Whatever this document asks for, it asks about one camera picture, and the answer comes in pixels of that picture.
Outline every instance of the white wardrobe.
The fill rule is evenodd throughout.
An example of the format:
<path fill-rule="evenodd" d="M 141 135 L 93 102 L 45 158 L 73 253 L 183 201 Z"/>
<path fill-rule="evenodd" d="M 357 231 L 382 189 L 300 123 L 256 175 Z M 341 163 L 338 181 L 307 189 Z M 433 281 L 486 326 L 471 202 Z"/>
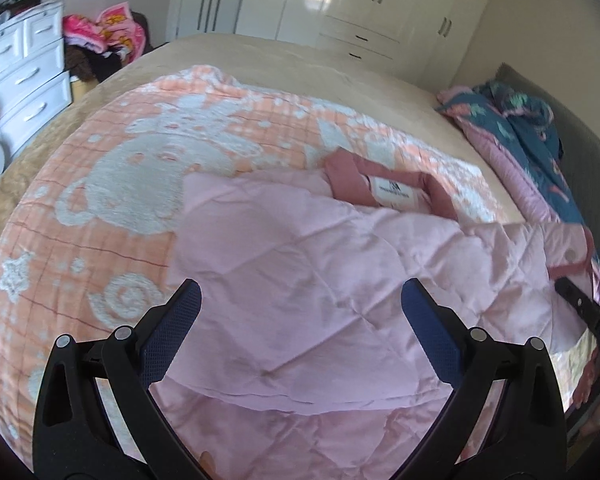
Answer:
<path fill-rule="evenodd" d="M 237 33 L 339 52 L 448 88 L 489 0 L 243 0 Z"/>

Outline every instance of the white plastic drawer unit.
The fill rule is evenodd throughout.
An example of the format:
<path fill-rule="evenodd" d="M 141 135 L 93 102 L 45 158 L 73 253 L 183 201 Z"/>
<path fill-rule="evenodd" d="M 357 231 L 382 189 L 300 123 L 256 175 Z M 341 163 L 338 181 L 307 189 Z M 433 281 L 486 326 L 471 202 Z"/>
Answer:
<path fill-rule="evenodd" d="M 71 103 L 69 73 L 42 85 L 0 120 L 0 143 L 13 156 L 31 136 Z"/>
<path fill-rule="evenodd" d="M 26 57 L 12 72 L 0 75 L 0 117 L 64 70 L 62 40 Z"/>
<path fill-rule="evenodd" d="M 22 23 L 0 30 L 0 74 L 24 57 Z"/>
<path fill-rule="evenodd" d="M 50 7 L 24 20 L 24 55 L 62 38 L 62 6 Z"/>

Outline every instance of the brown cardboard box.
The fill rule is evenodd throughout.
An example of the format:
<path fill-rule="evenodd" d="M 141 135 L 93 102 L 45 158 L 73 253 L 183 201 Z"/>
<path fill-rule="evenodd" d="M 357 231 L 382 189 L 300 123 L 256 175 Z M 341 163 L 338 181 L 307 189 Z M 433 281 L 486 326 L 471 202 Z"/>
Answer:
<path fill-rule="evenodd" d="M 97 85 L 97 79 L 91 79 L 90 81 L 82 81 L 78 79 L 78 81 L 72 81 L 71 95 L 74 98 L 74 103 L 82 99 L 89 90 L 93 90 Z"/>

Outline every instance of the label tag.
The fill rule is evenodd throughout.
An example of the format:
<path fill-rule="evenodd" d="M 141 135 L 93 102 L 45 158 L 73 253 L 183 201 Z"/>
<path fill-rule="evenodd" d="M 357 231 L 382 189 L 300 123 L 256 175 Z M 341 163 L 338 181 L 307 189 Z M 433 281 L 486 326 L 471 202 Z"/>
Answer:
<path fill-rule="evenodd" d="M 401 182 L 370 176 L 371 193 L 383 207 L 398 211 L 430 212 L 427 194 Z"/>

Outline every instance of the blue gripper pad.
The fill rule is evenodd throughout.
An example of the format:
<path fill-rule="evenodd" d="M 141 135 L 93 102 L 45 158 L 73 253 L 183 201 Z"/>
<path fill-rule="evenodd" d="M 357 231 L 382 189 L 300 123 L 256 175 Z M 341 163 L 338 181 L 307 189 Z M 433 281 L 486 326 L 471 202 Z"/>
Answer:
<path fill-rule="evenodd" d="M 436 304 L 416 278 L 402 286 L 401 301 L 402 311 L 436 375 L 443 383 L 458 388 L 462 382 L 462 349 L 438 315 L 442 307 Z"/>
<path fill-rule="evenodd" d="M 202 292 L 193 280 L 184 290 L 179 289 L 164 306 L 167 312 L 140 350 L 140 381 L 145 389 L 164 378 L 185 336 L 198 317 L 201 306 Z"/>

